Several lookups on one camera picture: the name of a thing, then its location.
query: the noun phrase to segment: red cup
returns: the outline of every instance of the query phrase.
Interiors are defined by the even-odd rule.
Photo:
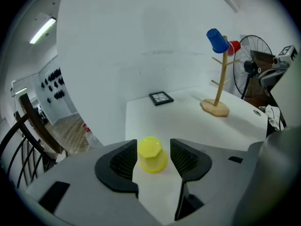
[[[240,43],[238,41],[229,41],[230,47],[228,49],[228,56],[233,56],[237,51],[240,50]]]

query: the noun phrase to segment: fluorescent light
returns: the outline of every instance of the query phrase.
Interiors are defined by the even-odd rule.
[[[30,43],[34,44],[46,31],[52,24],[56,22],[56,19],[51,17],[44,25],[41,27],[41,29],[34,35]]]
[[[24,91],[24,90],[26,90],[27,88],[24,88],[24,89],[22,89],[22,90],[19,90],[18,92],[16,92],[16,94],[19,94],[19,93],[21,93],[22,91]]]

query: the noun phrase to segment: blue cup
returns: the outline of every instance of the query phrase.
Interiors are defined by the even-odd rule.
[[[212,28],[207,32],[207,38],[210,40],[215,53],[222,54],[228,51],[230,47],[229,42],[223,38],[216,28]]]

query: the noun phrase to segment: octagonal wooden base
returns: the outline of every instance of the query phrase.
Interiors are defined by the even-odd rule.
[[[226,117],[228,116],[230,109],[223,103],[219,102],[217,106],[214,106],[214,99],[206,99],[203,100],[200,105],[202,109],[211,115],[218,117]]]

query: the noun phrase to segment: black framed coaster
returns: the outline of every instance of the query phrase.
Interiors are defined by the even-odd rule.
[[[155,106],[167,104],[170,102],[173,102],[174,99],[172,99],[167,93],[164,91],[152,93],[149,94],[150,99],[153,101]]]

